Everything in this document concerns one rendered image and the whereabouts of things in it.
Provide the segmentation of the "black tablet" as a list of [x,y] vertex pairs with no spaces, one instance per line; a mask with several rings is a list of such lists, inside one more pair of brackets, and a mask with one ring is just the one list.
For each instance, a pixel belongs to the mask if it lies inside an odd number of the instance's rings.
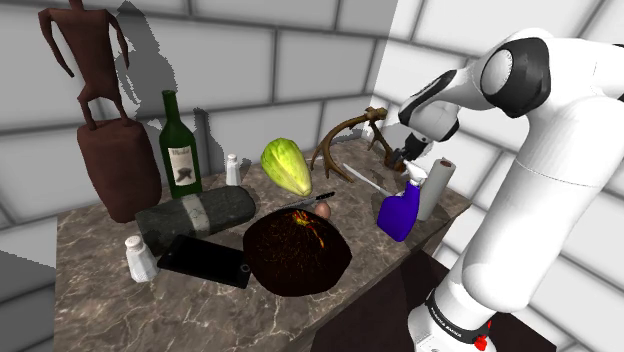
[[241,289],[251,275],[243,251],[187,235],[175,237],[157,267]]

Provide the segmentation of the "brown figure statue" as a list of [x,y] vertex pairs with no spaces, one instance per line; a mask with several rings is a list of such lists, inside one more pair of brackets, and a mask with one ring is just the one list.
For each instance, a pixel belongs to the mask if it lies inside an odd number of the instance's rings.
[[52,25],[58,26],[83,77],[77,101],[85,124],[77,130],[77,141],[93,187],[112,220],[131,222],[136,213],[159,203],[162,186],[145,128],[123,107],[109,29],[116,31],[125,64],[127,42],[109,11],[87,10],[82,0],[69,4],[68,9],[40,11],[40,29],[59,65],[73,76],[53,37]]

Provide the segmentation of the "dark green banded cylinder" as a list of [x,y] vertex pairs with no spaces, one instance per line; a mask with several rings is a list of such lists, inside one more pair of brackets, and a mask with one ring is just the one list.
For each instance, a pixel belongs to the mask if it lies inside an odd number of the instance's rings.
[[240,186],[223,186],[186,195],[135,215],[144,242],[161,256],[177,235],[204,239],[251,220],[256,205]]

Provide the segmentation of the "small white salt shaker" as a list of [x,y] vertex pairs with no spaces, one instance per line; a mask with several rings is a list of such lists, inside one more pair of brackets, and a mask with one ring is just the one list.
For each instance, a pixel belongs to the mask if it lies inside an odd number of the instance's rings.
[[228,186],[241,185],[240,162],[236,154],[229,154],[226,159],[226,184]]

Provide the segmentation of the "white knife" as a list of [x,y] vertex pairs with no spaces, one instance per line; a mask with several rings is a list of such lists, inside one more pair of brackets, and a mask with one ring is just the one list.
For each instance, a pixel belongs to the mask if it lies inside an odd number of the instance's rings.
[[370,186],[372,186],[373,188],[375,188],[377,191],[379,191],[381,194],[383,194],[384,196],[388,197],[388,196],[393,196],[395,194],[385,190],[384,188],[382,188],[381,186],[377,185],[375,182],[369,180],[368,178],[366,178],[364,175],[362,175],[361,173],[359,173],[357,170],[355,170],[354,168],[352,168],[351,166],[349,166],[346,163],[343,163],[343,166],[354,176],[356,176],[358,179],[362,180],[363,182],[369,184]]

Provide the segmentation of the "dark robot stand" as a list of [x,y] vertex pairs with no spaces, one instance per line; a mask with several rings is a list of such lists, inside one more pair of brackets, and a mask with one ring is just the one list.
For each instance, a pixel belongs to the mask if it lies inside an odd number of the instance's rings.
[[[408,314],[423,304],[448,269],[425,252],[411,253],[316,333],[310,352],[414,352]],[[556,352],[556,346],[515,316],[495,314],[478,334],[497,352]]]

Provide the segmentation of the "black-handled knife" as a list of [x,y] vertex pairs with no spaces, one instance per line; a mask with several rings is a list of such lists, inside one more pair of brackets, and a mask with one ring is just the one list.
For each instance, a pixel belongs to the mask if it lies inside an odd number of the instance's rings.
[[293,207],[298,207],[298,206],[310,205],[310,204],[313,204],[313,203],[315,203],[317,201],[321,201],[321,200],[330,198],[330,197],[332,197],[334,195],[335,195],[335,191],[326,192],[326,193],[322,193],[322,194],[317,195],[317,196],[308,197],[306,199],[302,199],[302,200],[298,200],[298,201],[295,201],[295,202],[292,202],[292,203],[285,204],[285,205],[283,205],[283,206],[281,206],[280,208],[277,208],[277,209],[281,210],[281,209],[286,209],[286,208],[293,208]]

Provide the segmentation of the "blue spray bottle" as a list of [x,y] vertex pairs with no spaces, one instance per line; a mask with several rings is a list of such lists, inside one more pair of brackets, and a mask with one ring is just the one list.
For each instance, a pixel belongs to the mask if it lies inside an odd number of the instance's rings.
[[427,173],[413,162],[404,160],[410,179],[401,195],[386,197],[380,207],[377,226],[396,242],[403,242],[412,230],[420,208],[422,183]]

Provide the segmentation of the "dark round red-speckled lump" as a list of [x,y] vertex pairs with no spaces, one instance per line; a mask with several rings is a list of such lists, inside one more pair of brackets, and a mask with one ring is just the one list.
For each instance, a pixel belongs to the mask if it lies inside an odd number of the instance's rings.
[[257,281],[283,297],[331,289],[352,260],[337,228],[296,208],[276,210],[254,222],[244,233],[243,251]]

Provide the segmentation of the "yellow-green lettuce head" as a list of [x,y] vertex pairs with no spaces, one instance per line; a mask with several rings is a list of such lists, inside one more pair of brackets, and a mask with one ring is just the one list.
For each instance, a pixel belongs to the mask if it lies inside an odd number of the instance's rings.
[[279,187],[302,197],[311,194],[310,170],[294,141],[286,138],[271,141],[261,154],[261,166]]

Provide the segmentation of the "brown antler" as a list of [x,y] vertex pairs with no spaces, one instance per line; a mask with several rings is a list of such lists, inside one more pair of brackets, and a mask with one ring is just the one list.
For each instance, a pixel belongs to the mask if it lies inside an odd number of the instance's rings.
[[350,176],[348,176],[342,169],[340,169],[337,164],[334,162],[330,152],[330,146],[332,140],[336,137],[336,135],[343,131],[344,129],[353,129],[357,124],[367,122],[373,131],[372,141],[369,143],[368,149],[371,149],[376,142],[380,142],[385,150],[385,159],[384,165],[391,170],[404,172],[406,170],[406,166],[402,161],[392,161],[391,157],[393,155],[393,150],[390,145],[387,143],[383,134],[376,126],[376,122],[380,120],[385,120],[387,117],[388,111],[385,108],[373,108],[371,106],[365,109],[365,113],[346,120],[333,129],[331,129],[327,135],[321,140],[319,145],[315,148],[312,158],[310,160],[310,169],[314,169],[314,163],[319,155],[322,153],[323,156],[323,167],[325,171],[326,178],[329,178],[330,171],[333,170],[335,173],[343,177],[350,183],[353,183],[353,180]]

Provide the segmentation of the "green wine bottle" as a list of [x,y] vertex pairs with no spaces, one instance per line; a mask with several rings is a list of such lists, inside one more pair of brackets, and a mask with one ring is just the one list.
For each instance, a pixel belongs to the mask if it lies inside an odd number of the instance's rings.
[[202,191],[196,140],[182,122],[176,92],[163,90],[166,122],[159,135],[159,146],[174,199]]

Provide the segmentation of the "large white salt shaker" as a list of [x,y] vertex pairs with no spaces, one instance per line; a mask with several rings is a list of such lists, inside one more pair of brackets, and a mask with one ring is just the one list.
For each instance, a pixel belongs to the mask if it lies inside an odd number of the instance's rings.
[[149,247],[139,235],[130,236],[125,240],[126,258],[131,278],[137,282],[153,280],[159,272],[157,261]]

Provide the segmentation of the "white paper towel roll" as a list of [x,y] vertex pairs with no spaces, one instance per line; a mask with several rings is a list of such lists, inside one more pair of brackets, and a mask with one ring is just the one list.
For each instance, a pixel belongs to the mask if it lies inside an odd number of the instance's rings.
[[446,158],[434,162],[420,189],[418,221],[426,221],[431,216],[455,170],[456,165]]

